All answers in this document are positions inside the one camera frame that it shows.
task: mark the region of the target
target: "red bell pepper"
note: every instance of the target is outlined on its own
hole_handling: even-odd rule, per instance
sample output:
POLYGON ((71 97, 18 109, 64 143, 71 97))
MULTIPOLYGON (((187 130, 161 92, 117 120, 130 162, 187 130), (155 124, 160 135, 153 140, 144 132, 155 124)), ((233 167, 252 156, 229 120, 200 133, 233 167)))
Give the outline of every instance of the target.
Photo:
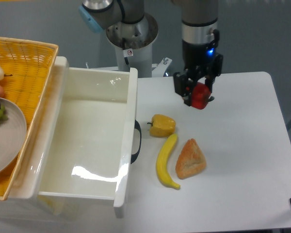
POLYGON ((210 95, 209 88, 205 84, 198 82, 192 91, 192 107, 204 109, 208 102, 214 99, 210 95))

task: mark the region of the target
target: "white plate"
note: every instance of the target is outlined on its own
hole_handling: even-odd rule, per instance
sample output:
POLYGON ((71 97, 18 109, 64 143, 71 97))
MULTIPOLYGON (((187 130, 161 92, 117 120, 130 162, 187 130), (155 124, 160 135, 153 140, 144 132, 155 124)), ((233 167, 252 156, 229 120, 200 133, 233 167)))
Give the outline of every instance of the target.
POLYGON ((19 153, 26 137, 27 124, 23 112, 9 100, 0 98, 5 106, 7 121, 0 123, 0 171, 6 168, 19 153))

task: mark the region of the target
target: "bread slice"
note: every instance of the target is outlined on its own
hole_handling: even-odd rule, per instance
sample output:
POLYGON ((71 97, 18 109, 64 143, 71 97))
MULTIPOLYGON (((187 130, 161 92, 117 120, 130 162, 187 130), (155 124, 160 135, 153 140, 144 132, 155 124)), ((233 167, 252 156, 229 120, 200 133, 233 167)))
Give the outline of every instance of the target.
POLYGON ((206 168, 206 158, 195 139, 188 140, 176 163, 176 173, 180 179, 191 177, 206 168))

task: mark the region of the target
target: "yellow basket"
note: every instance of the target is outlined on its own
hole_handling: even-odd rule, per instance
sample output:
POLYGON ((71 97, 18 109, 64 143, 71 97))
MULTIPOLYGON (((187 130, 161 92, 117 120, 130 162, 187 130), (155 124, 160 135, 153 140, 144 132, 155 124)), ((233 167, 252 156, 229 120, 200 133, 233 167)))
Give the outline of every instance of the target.
POLYGON ((0 37, 0 66, 6 76, 0 85, 6 99, 14 102, 24 113, 27 122, 25 142, 18 156, 0 172, 0 200, 6 200, 33 128, 40 115, 42 98, 49 83, 51 69, 58 53, 54 44, 0 37))

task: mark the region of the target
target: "banana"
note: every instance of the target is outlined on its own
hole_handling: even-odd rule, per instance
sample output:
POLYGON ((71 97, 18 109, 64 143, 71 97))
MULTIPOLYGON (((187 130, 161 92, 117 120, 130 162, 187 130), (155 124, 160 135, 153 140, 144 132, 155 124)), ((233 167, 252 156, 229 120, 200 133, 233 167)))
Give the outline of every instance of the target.
POLYGON ((180 184, 174 182, 168 171, 167 171, 167 162, 170 157, 171 151, 175 147, 177 142, 178 135, 176 133, 170 135, 162 146, 156 160, 156 173, 160 182, 170 188, 179 190, 180 184))

